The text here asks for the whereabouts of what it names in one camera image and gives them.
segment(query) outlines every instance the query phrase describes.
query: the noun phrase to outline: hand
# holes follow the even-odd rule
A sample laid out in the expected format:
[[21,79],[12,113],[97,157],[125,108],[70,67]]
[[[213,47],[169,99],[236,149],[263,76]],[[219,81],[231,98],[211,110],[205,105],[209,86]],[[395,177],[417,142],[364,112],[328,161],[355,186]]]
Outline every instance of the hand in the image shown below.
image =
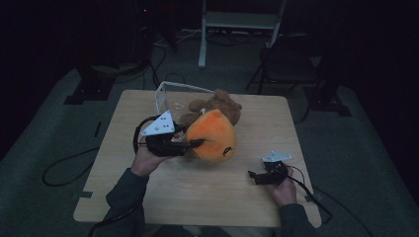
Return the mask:
[[148,151],[145,144],[145,138],[141,137],[140,145],[132,162],[131,171],[138,176],[149,176],[163,161],[173,158],[174,156],[158,157]]
[[[293,176],[293,169],[288,167],[289,176]],[[272,196],[278,207],[281,208],[283,205],[296,203],[296,190],[293,180],[286,178],[283,182],[277,185],[267,185],[266,188]]]

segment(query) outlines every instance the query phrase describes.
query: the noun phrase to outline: stuffed animal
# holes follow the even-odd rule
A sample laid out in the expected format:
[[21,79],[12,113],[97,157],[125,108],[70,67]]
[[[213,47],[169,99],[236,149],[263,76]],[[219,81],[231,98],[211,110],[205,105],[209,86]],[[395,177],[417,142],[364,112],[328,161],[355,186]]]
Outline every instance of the stuffed animal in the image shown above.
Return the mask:
[[216,90],[208,100],[194,100],[188,109],[193,112],[181,116],[180,124],[188,125],[186,141],[203,139],[204,143],[193,148],[195,156],[204,161],[222,162],[235,150],[234,125],[240,119],[241,105],[231,100],[227,92]]
[[234,102],[228,93],[223,90],[215,90],[213,96],[207,100],[196,99],[188,105],[189,114],[182,115],[179,118],[179,124],[191,125],[205,112],[219,109],[225,115],[232,125],[236,125],[240,120],[241,105]]

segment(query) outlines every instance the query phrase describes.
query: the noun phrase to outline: chair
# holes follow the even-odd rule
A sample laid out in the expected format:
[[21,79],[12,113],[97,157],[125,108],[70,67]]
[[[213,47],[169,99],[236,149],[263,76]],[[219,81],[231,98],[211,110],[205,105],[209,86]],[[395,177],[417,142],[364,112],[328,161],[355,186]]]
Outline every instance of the chair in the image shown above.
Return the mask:
[[[264,84],[293,84],[292,90],[298,84],[315,84],[319,87],[317,66],[321,62],[322,50],[314,36],[303,33],[281,35],[271,47],[260,52],[261,63],[246,86],[259,84],[258,95],[262,93]],[[300,121],[305,120],[309,105]]]

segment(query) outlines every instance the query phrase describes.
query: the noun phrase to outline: gray sleeve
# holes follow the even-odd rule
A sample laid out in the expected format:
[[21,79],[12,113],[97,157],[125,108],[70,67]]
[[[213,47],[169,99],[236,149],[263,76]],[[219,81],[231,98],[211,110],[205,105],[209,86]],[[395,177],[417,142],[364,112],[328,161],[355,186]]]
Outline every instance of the gray sleeve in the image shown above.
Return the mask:
[[144,199],[149,177],[139,177],[126,169],[114,188],[107,194],[106,200],[111,207],[104,219],[114,218],[129,211],[138,201],[139,207],[128,217],[110,225],[101,227],[96,236],[119,237],[140,236],[144,230]]
[[308,221],[304,207],[288,204],[280,208],[282,237],[318,237],[317,230]]

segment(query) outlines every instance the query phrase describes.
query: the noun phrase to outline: cable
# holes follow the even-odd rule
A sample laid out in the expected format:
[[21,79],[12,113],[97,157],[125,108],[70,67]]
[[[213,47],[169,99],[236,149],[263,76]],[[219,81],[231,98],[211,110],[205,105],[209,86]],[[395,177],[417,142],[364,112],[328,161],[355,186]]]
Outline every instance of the cable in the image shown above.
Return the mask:
[[183,75],[181,75],[181,74],[177,74],[177,73],[174,73],[174,72],[171,72],[171,73],[167,73],[166,74],[166,77],[164,78],[164,81],[167,81],[167,78],[169,77],[169,76],[178,76],[178,77],[180,77],[180,78],[182,78],[182,82],[183,82],[183,84],[186,84],[186,80],[185,80],[185,77],[183,76]]
[[139,126],[138,126],[138,127],[136,127],[136,128],[135,128],[135,132],[133,133],[133,139],[132,139],[132,147],[133,147],[133,150],[134,150],[135,154],[136,154],[136,152],[138,151],[138,147],[139,147],[139,145],[140,145],[140,144],[143,144],[143,143],[141,143],[141,142],[139,142],[139,141],[138,141],[138,138],[139,138],[139,132],[141,131],[141,128],[145,125],[145,123],[146,123],[146,122],[148,122],[148,121],[152,121],[152,120],[156,120],[156,119],[158,119],[159,117],[160,117],[160,116],[154,116],[154,117],[147,118],[147,119],[143,120],[143,121],[139,124]]
[[[294,167],[294,166],[287,166],[287,167],[291,167],[291,168],[293,168],[293,169],[296,169],[296,170],[298,170],[300,173],[301,173],[301,175],[302,175],[302,179],[304,180],[304,174],[302,173],[302,171],[299,169],[299,168],[297,168],[297,167]],[[302,184],[300,181],[298,181],[298,180],[296,180],[295,178],[293,178],[293,177],[290,177],[290,176],[288,176],[288,178],[290,178],[290,179],[292,179],[293,181],[295,181],[295,182],[297,182],[304,190],[305,190],[305,192],[309,195],[309,197],[311,198],[311,199],[313,199],[313,201],[320,207],[320,208],[322,208],[324,211],[326,211],[328,214],[329,214],[329,216],[331,216],[331,217],[329,217],[329,219],[327,219],[325,222],[323,222],[324,224],[326,224],[327,222],[329,222],[330,221],[330,219],[333,217],[333,215],[330,213],[330,211],[328,211],[328,210],[326,210],[325,208],[324,208],[324,206],[323,207],[321,207],[322,205],[319,205],[319,202],[317,201],[317,199],[311,194],[311,192],[308,190],[308,188],[305,186],[305,184]],[[356,219],[360,224],[361,224],[361,226],[367,231],[367,233],[369,234],[369,236],[371,236],[371,237],[373,237],[373,233],[370,231],[370,229],[367,227],[367,225],[357,216],[357,215],[355,215],[347,206],[345,206],[341,201],[339,201],[337,198],[335,198],[335,197],[333,197],[332,195],[330,195],[330,194],[328,194],[328,193],[326,193],[325,191],[323,191],[323,190],[321,190],[320,188],[318,188],[318,187],[316,187],[316,186],[314,186],[314,185],[311,185],[315,190],[318,190],[319,192],[321,192],[321,193],[323,193],[324,195],[326,195],[326,196],[328,196],[329,198],[331,198],[332,200],[334,200],[337,204],[339,204],[342,208],[344,208],[350,215],[352,215],[352,217],[354,217],[354,219]]]
[[118,81],[115,82],[115,84],[123,84],[123,83],[126,83],[126,82],[130,82],[130,81],[135,80],[136,78],[139,78],[140,76],[142,76],[142,78],[144,79],[145,78],[144,75],[145,75],[146,72],[147,72],[147,68],[145,68],[145,70],[142,71],[142,73],[140,73],[138,75],[135,75],[132,78],[129,78],[129,79],[126,79],[126,80],[121,80],[121,81],[118,80]]
[[155,45],[155,47],[157,47],[157,48],[159,48],[160,50],[163,51],[163,57],[160,59],[160,61],[157,64],[156,67],[154,67],[151,62],[148,62],[148,64],[149,64],[149,66],[151,67],[151,70],[152,70],[152,81],[154,83],[154,86],[156,88],[158,88],[159,85],[160,85],[160,81],[158,80],[157,70],[161,66],[161,64],[163,63],[164,59],[166,58],[166,50],[163,47],[158,46],[158,45]]
[[[176,37],[178,40],[176,41],[176,43],[179,43],[183,40],[192,38],[194,35],[196,35],[199,31],[193,31],[191,33],[189,33],[187,36],[183,36],[183,37]],[[170,46],[169,44],[160,44],[161,42],[165,41],[165,39],[159,39],[157,42],[155,42],[153,45],[155,46]]]
[[337,198],[333,197],[332,195],[326,193],[325,191],[321,190],[318,187],[312,186],[315,190],[318,190],[319,192],[323,193],[324,195],[328,196],[329,198],[331,198],[332,200],[334,200],[337,204],[339,204],[342,208],[344,208],[350,215],[352,215],[352,217],[354,217],[354,219],[356,219],[362,226],[363,228],[368,232],[369,236],[373,237],[373,233],[371,232],[371,230],[367,227],[367,225],[357,216],[355,215],[346,205],[344,205],[341,201],[339,201]]
[[220,33],[220,35],[223,36],[223,37],[226,37],[229,40],[229,42],[228,43],[222,43],[222,42],[217,42],[215,40],[211,40],[209,38],[207,38],[207,42],[218,45],[218,46],[239,46],[239,45],[246,44],[246,43],[253,43],[253,42],[258,40],[257,38],[249,36],[247,38],[247,40],[245,40],[245,41],[237,41],[237,39],[234,36],[231,36],[230,34]]
[[59,163],[61,163],[61,162],[63,162],[63,161],[66,161],[66,160],[69,160],[69,159],[73,159],[73,158],[76,158],[76,157],[78,157],[78,156],[81,156],[81,155],[84,155],[84,154],[87,154],[87,153],[89,153],[89,152],[92,152],[92,151],[96,151],[96,150],[99,150],[99,147],[96,147],[96,148],[92,148],[92,149],[89,149],[89,150],[86,150],[86,151],[83,151],[83,152],[80,152],[80,153],[78,153],[78,154],[75,154],[75,155],[71,155],[71,156],[68,156],[68,157],[64,157],[64,158],[62,158],[62,159],[59,159],[59,160],[57,160],[57,161],[55,161],[55,162],[53,162],[52,164],[50,164],[48,167],[46,167],[46,169],[43,171],[43,174],[42,174],[42,182],[46,185],[46,186],[50,186],[50,187],[61,187],[61,186],[66,186],[66,185],[69,185],[69,184],[71,184],[71,183],[73,183],[74,181],[76,181],[76,180],[78,180],[82,175],[84,175],[92,166],[93,166],[93,163],[94,163],[94,161],[93,162],[91,162],[79,175],[77,175],[75,178],[73,178],[72,180],[70,180],[70,181],[67,181],[67,182],[65,182],[65,183],[60,183],[60,184],[53,184],[53,183],[50,183],[50,182],[48,182],[47,180],[46,180],[46,174],[48,173],[48,171],[52,168],[52,167],[54,167],[55,165],[57,165],[57,164],[59,164]]
[[115,222],[118,222],[118,221],[128,217],[130,214],[132,214],[134,211],[136,211],[140,207],[140,205],[142,204],[142,197],[143,196],[141,196],[141,198],[138,201],[135,202],[135,204],[132,206],[132,208],[130,208],[125,213],[123,213],[121,215],[118,215],[118,216],[115,216],[115,217],[112,217],[112,218],[109,218],[109,219],[102,220],[101,222],[98,222],[98,223],[94,224],[89,229],[88,237],[93,237],[97,229],[99,229],[103,226],[106,226],[106,225],[113,224]]

